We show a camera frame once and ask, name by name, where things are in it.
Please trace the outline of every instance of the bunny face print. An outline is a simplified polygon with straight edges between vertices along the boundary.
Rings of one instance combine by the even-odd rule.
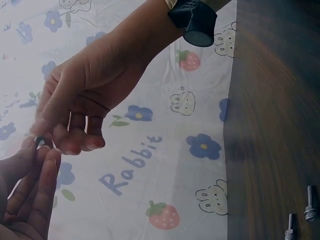
[[[200,201],[200,209],[206,213],[216,213],[221,216],[227,215],[227,194],[225,189],[227,189],[226,182],[219,179],[215,185],[196,191],[195,197]]]
[[[173,112],[189,116],[195,110],[196,99],[192,92],[186,91],[172,95],[170,97],[170,103],[170,108]]]
[[[92,0],[59,0],[59,4],[64,9],[68,9],[72,14],[75,14],[78,11],[90,11],[91,1]]]
[[[76,4],[77,0],[59,0],[59,4],[64,9],[71,9]]]
[[[234,57],[236,41],[236,23],[231,24],[231,28],[214,35],[214,50],[220,56]]]

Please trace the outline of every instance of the fingernail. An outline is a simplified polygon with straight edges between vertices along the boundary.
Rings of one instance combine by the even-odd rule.
[[[46,148],[46,149],[51,150],[51,148],[48,145],[42,145],[40,148]]]
[[[69,150],[65,151],[65,154],[66,155],[77,155],[76,153],[69,151]]]
[[[89,150],[95,150],[95,149],[98,149],[99,147],[96,146],[96,145],[93,145],[93,144],[88,144],[88,145],[86,146],[86,148],[89,149]]]
[[[53,148],[53,150],[57,151],[58,153],[62,154],[62,151],[60,151],[60,149],[58,148]]]
[[[31,146],[35,143],[35,139],[32,136],[26,137],[21,143],[21,149],[25,150],[31,148]]]

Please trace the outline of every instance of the left hand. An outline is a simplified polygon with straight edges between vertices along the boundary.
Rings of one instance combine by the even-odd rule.
[[[29,136],[14,156],[0,160],[0,240],[48,239],[61,153],[51,149],[50,137],[45,144],[36,150]]]

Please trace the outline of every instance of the rabbit text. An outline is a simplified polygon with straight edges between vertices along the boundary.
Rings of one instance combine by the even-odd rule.
[[[146,138],[150,141],[151,144],[160,143],[162,141],[162,137],[160,137],[160,136],[158,136],[158,137],[147,136]],[[131,164],[132,166],[134,166],[138,169],[143,168],[146,165],[146,162],[144,159],[147,159],[147,160],[150,159],[152,157],[151,150],[157,149],[155,146],[150,145],[150,144],[146,145],[146,147],[148,149],[142,149],[141,151],[135,151],[135,150],[130,151],[133,154],[139,155],[140,158],[135,158],[135,159],[131,160],[130,158],[123,156],[122,160],[124,160],[128,164]],[[132,180],[134,178],[134,170],[133,169],[123,170],[121,172],[121,177],[123,180],[127,180],[127,181]],[[103,175],[101,178],[99,178],[99,181],[118,196],[122,195],[122,192],[119,190],[119,188],[129,184],[127,181],[121,181],[119,183],[115,183],[116,178],[111,173]]]

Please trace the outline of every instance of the blue flower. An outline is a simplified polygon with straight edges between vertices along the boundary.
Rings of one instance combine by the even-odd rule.
[[[16,31],[23,44],[31,43],[34,40],[32,29],[29,24],[26,25],[24,22],[20,22]]]
[[[19,3],[21,3],[22,0],[11,0],[12,6],[17,6]]]
[[[99,39],[101,37],[103,37],[106,33],[103,31],[98,32],[95,36],[88,36],[86,38],[85,44],[88,46],[89,44],[91,44],[94,40]]]
[[[154,113],[149,108],[130,105],[128,107],[128,112],[125,114],[125,117],[133,121],[150,122],[152,121],[153,114]]]
[[[44,25],[50,29],[51,32],[56,33],[62,27],[62,20],[60,19],[60,12],[48,11]]]
[[[219,114],[219,118],[222,122],[227,120],[227,105],[228,105],[228,98],[222,99],[219,103],[219,108],[221,110]]]
[[[61,163],[58,178],[56,179],[57,190],[61,187],[61,185],[70,185],[75,181],[76,177],[71,170],[72,170],[72,165],[70,163],[68,162]]]
[[[16,131],[15,124],[10,122],[8,125],[0,127],[0,140],[6,140],[11,134]]]
[[[54,61],[49,61],[47,64],[42,66],[42,73],[44,75],[44,80],[50,75],[51,71],[56,67],[56,63]]]
[[[200,159],[207,157],[211,160],[217,160],[220,157],[221,146],[210,136],[198,134],[198,136],[188,136],[186,142],[191,145],[190,153]]]

